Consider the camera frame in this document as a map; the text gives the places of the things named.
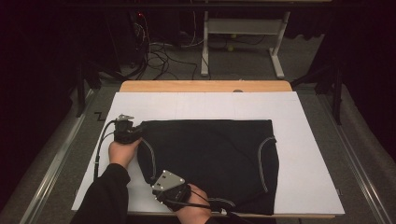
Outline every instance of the black cloth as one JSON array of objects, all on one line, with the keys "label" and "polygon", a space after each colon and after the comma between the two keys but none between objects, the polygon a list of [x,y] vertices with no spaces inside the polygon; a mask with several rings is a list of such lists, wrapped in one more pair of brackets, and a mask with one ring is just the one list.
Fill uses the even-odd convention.
[{"label": "black cloth", "polygon": [[205,191],[211,206],[274,213],[279,161],[271,120],[150,120],[141,126],[137,159],[150,185],[167,170]]},{"label": "black cloth", "polygon": [[[131,178],[119,164],[109,164],[87,190],[80,208],[70,223],[126,223],[128,212],[128,189]],[[217,224],[210,218],[206,224]]]}]

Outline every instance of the black cable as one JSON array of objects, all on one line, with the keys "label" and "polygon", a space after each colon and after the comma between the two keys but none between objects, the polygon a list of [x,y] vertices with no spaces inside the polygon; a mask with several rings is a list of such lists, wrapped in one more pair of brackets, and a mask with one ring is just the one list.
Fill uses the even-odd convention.
[{"label": "black cable", "polygon": [[200,204],[200,203],[181,203],[181,202],[175,202],[175,201],[172,201],[172,200],[169,200],[169,199],[166,199],[165,202],[166,203],[177,204],[177,205],[183,205],[183,206],[206,208],[206,209],[213,210],[213,211],[216,211],[216,212],[218,212],[217,210],[219,210],[218,208],[211,207],[209,205]]},{"label": "black cable", "polygon": [[94,167],[94,171],[93,171],[93,180],[95,180],[98,177],[100,148],[101,148],[102,143],[105,140],[105,138],[109,136],[109,134],[105,136],[106,130],[110,124],[115,123],[115,122],[116,122],[115,120],[111,120],[102,131],[102,136],[100,137],[99,146],[98,146],[98,149],[96,150],[95,167]]},{"label": "black cable", "polygon": [[163,53],[168,57],[168,59],[170,59],[171,61],[175,62],[175,63],[184,63],[184,64],[189,64],[189,65],[193,65],[194,66],[194,70],[192,71],[192,76],[191,76],[191,80],[194,80],[194,75],[195,75],[195,71],[197,70],[198,64],[196,63],[185,63],[176,59],[171,58],[167,53],[166,53],[166,48],[165,46],[163,46]]},{"label": "black cable", "polygon": [[201,196],[199,193],[197,193],[197,192],[195,192],[195,191],[193,191],[193,190],[191,191],[191,193],[197,195],[198,197],[204,199],[205,201],[207,201],[207,202],[209,203],[209,201],[208,201],[206,198],[204,198],[203,196]]},{"label": "black cable", "polygon": [[204,55],[201,54],[201,58],[202,58],[202,61],[204,61],[204,63],[205,63],[206,66],[207,66],[207,74],[208,74],[208,76],[209,76],[209,80],[212,80],[212,75],[210,75],[209,64],[207,64],[207,62],[206,62],[206,60],[205,60],[205,58],[204,58]]}]

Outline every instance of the white table surface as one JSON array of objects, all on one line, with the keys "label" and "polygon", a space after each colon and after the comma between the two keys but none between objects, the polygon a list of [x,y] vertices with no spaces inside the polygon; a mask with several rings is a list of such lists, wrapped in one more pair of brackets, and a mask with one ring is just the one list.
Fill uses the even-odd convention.
[{"label": "white table surface", "polygon": [[[133,116],[134,125],[154,119],[271,119],[279,157],[275,215],[343,215],[329,171],[318,149],[297,93],[288,92],[117,92],[106,123],[118,115]],[[114,131],[110,125],[107,133]],[[102,144],[99,175],[108,166]],[[77,210],[93,181],[96,148],[73,204]],[[154,199],[137,159],[131,162],[128,184],[131,213],[169,214]]]}]

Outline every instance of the wire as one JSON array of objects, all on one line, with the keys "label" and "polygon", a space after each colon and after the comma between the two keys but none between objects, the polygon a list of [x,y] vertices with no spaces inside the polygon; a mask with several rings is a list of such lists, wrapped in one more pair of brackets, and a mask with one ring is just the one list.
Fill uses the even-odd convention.
[{"label": "wire", "polygon": [[211,207],[211,206],[209,206],[209,205],[204,205],[204,204],[200,204],[200,203],[181,203],[181,202],[175,202],[175,201],[172,201],[172,200],[169,200],[169,199],[166,199],[165,200],[167,203],[172,203],[172,204],[177,204],[177,205],[183,205],[183,206],[190,206],[190,207],[200,207],[200,208],[206,208],[206,209],[209,209],[209,210],[215,210],[215,209],[217,209],[217,208],[214,208],[214,207]]},{"label": "wire", "polygon": [[201,196],[199,193],[197,193],[197,192],[195,192],[195,191],[193,191],[193,190],[191,191],[191,193],[197,195],[198,197],[204,199],[205,201],[207,201],[207,202],[209,203],[209,201],[208,201],[206,198],[204,198],[203,196]]},{"label": "wire", "polygon": [[111,120],[111,121],[106,125],[106,127],[103,129],[103,131],[102,131],[102,136],[100,137],[99,146],[98,146],[98,149],[96,150],[95,167],[94,167],[94,171],[93,171],[93,180],[95,180],[95,179],[98,177],[99,160],[100,160],[100,156],[99,156],[100,148],[102,147],[102,143],[103,143],[103,141],[105,140],[105,138],[108,137],[108,136],[110,135],[110,134],[108,134],[108,135],[104,136],[105,133],[106,133],[106,130],[107,130],[108,126],[109,126],[110,124],[112,124],[112,123],[116,123],[116,121],[115,121],[115,120]]},{"label": "wire", "polygon": [[209,80],[212,80],[212,75],[210,75],[209,64],[207,64],[207,62],[206,62],[206,60],[205,60],[205,58],[204,58],[204,55],[201,54],[201,58],[202,58],[202,61],[204,61],[204,63],[205,63],[206,66],[207,66],[207,74],[208,74],[208,76],[209,76]]}]

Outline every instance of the hand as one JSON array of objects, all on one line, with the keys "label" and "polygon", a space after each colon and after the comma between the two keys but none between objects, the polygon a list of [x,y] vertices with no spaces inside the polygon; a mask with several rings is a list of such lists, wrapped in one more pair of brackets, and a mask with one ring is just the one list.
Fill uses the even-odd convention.
[{"label": "hand", "polygon": [[[188,203],[210,205],[207,201],[207,195],[203,190],[198,189],[198,187],[192,184],[189,185],[191,187],[191,196]],[[177,215],[178,220],[180,220],[182,224],[205,224],[207,220],[212,216],[212,211],[207,208],[185,206],[176,211],[175,214]]]},{"label": "hand", "polygon": [[127,169],[128,164],[134,158],[134,152],[141,141],[142,139],[140,138],[127,145],[112,142],[108,147],[108,158],[110,163],[117,163]]}]

